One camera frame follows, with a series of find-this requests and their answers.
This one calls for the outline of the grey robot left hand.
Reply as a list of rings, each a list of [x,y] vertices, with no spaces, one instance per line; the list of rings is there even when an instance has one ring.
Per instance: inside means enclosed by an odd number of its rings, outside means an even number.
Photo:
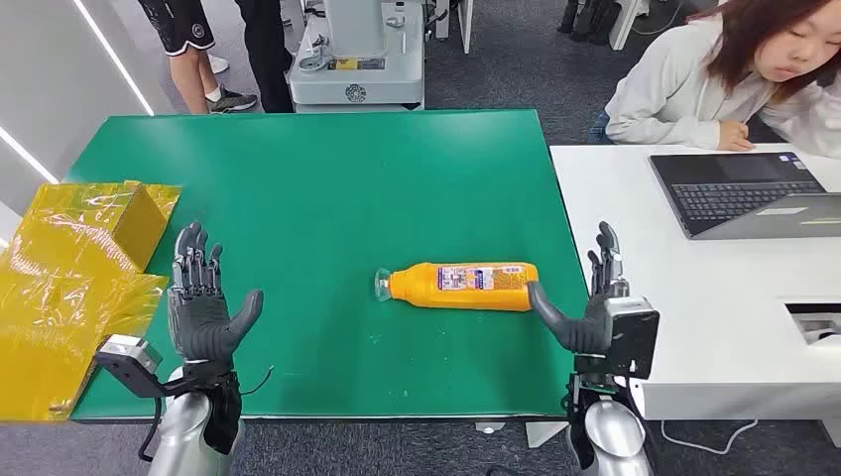
[[[167,290],[170,337],[186,363],[208,361],[233,365],[234,353],[252,329],[264,306],[264,292],[247,293],[241,308],[229,313],[222,289],[223,247],[206,250],[208,232],[195,221],[179,233]]]

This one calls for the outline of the person's hand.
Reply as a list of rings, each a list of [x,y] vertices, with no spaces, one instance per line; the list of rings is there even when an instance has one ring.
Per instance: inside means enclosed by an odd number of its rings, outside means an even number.
[[[744,122],[724,120],[718,123],[719,139],[717,150],[748,152],[755,149],[750,141],[750,128]]]

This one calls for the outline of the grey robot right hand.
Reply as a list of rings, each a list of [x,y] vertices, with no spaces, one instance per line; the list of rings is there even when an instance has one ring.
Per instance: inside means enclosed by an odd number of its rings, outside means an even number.
[[[596,243],[599,253],[592,250],[587,253],[591,264],[591,284],[589,301],[582,317],[566,316],[548,300],[539,282],[527,282],[531,309],[560,346],[573,353],[603,354],[610,348],[613,318],[609,316],[605,303],[610,298],[623,298],[630,294],[630,285],[624,278],[618,236],[608,222],[599,223]]]

